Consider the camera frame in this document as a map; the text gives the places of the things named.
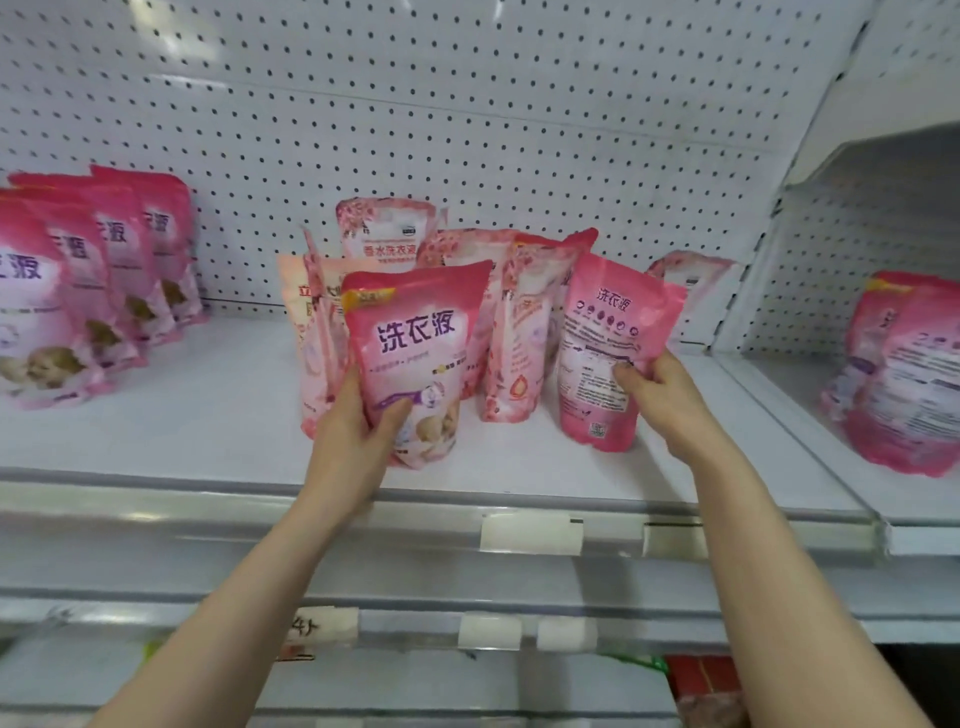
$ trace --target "hand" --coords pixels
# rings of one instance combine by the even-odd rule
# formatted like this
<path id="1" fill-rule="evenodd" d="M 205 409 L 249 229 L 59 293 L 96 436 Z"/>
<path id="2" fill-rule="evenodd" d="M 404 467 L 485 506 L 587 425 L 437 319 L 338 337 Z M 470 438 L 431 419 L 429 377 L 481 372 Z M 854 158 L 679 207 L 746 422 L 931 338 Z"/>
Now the hand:
<path id="1" fill-rule="evenodd" d="M 338 522 L 371 498 L 380 487 L 394 439 L 413 403 L 394 402 L 371 432 L 363 413 L 360 375 L 351 367 L 329 412 L 317 422 L 313 454 L 301 497 L 317 497 Z"/>
<path id="2" fill-rule="evenodd" d="M 653 372 L 653 379 L 648 379 L 629 364 L 613 367 L 616 383 L 634 398 L 643 419 L 674 457 L 691 465 L 730 441 L 680 359 L 664 350 Z"/>

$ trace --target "person's left hand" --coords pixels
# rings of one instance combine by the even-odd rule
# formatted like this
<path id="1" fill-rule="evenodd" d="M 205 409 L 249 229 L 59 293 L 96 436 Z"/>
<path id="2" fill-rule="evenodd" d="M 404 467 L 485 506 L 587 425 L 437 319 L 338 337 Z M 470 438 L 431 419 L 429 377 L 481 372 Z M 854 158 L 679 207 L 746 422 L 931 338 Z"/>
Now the person's left hand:
<path id="1" fill-rule="evenodd" d="M 338 522 L 353 515 L 380 487 L 394 439 L 412 407 L 410 400 L 394 402 L 371 432 L 363 413 L 360 374 L 351 367 L 337 400 L 317 422 L 301 497 L 316 497 Z"/>

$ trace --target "person's left arm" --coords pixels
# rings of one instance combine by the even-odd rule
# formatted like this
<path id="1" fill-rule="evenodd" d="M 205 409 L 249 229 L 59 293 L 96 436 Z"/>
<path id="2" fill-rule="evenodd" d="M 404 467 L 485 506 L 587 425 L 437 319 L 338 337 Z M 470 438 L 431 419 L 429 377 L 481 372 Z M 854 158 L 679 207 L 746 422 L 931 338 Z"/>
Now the person's left arm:
<path id="1" fill-rule="evenodd" d="M 376 491 L 410 412 L 368 432 L 356 371 L 318 423 L 303 490 L 197 611 L 93 718 L 90 728 L 240 728 L 247 723 L 330 540 Z"/>

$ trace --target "person's right arm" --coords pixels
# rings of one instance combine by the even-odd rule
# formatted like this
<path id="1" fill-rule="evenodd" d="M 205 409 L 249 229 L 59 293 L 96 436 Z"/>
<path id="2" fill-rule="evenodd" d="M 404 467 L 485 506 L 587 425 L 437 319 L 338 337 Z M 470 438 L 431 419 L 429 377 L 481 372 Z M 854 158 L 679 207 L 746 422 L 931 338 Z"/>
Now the person's right arm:
<path id="1" fill-rule="evenodd" d="M 837 598 L 754 467 L 666 352 L 620 386 L 693 472 L 710 567 L 751 720 L 760 728 L 931 728 Z"/>

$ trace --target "forearm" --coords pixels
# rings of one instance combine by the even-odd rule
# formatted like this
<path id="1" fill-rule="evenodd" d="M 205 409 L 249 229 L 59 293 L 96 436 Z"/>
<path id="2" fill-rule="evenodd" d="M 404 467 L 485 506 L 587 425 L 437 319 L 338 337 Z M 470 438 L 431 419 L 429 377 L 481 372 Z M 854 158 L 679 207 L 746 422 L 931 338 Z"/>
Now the forearm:
<path id="1" fill-rule="evenodd" d="M 90 723 L 246 724 L 338 514 L 300 499 Z"/>
<path id="2" fill-rule="evenodd" d="M 729 439 L 692 465 L 710 564 L 755 725 L 928 726 Z"/>

